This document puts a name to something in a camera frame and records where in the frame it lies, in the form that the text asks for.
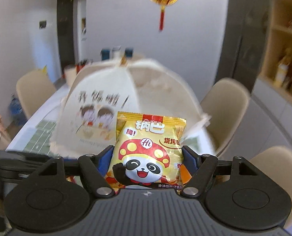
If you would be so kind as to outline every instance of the beige chair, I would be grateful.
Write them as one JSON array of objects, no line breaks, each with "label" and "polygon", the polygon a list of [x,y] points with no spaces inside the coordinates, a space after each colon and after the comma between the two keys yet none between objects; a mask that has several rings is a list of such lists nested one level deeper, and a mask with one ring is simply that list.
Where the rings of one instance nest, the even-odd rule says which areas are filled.
[{"label": "beige chair", "polygon": [[56,91],[53,83],[41,70],[34,70],[22,76],[17,82],[16,90],[28,119]]},{"label": "beige chair", "polygon": [[[274,146],[258,154],[250,162],[282,187],[292,202],[292,150],[284,146]],[[292,210],[285,228],[292,225]]]},{"label": "beige chair", "polygon": [[207,131],[216,145],[216,155],[224,153],[249,105],[250,94],[239,82],[224,78],[217,82],[200,103],[211,115]]}]

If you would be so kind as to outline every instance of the snack bag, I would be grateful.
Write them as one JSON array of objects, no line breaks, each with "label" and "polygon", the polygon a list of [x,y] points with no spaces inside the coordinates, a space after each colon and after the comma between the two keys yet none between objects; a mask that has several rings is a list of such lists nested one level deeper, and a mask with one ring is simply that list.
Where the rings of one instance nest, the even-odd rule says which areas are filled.
[{"label": "snack bag", "polygon": [[181,118],[118,112],[116,144],[106,181],[119,188],[182,188]]}]

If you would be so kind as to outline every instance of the panda cartoon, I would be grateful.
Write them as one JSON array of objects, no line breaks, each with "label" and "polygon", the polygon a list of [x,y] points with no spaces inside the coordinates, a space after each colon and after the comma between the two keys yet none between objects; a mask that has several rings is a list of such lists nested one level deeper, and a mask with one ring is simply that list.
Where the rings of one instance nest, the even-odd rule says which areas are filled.
[{"label": "panda cartoon", "polygon": [[119,149],[119,160],[113,169],[114,178],[125,186],[158,186],[168,183],[163,172],[170,165],[167,151],[150,139],[129,139]]}]

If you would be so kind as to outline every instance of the white food cover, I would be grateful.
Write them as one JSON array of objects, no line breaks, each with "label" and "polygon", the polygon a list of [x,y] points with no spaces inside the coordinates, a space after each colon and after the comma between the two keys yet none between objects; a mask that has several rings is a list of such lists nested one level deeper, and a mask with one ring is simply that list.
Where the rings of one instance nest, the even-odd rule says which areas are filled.
[{"label": "white food cover", "polygon": [[205,115],[188,84],[152,59],[108,60],[87,65],[77,75],[50,141],[63,157],[98,154],[115,144],[118,111],[185,118],[186,130]]}]

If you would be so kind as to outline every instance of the cabinet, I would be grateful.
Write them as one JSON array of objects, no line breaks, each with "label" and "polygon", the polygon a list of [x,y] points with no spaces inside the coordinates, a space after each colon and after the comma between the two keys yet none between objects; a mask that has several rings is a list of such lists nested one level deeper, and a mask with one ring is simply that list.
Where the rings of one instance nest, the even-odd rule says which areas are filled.
[{"label": "cabinet", "polygon": [[[291,20],[292,0],[272,0],[267,48],[259,77],[285,99],[287,103],[292,105],[292,95],[288,91],[273,85],[277,65],[285,48],[291,48],[292,57],[292,29],[288,28],[288,22]],[[282,108],[275,107],[271,111],[278,117]]]},{"label": "cabinet", "polygon": [[292,149],[292,104],[259,78],[246,114],[221,159],[231,160],[235,155],[251,159],[277,145]]}]

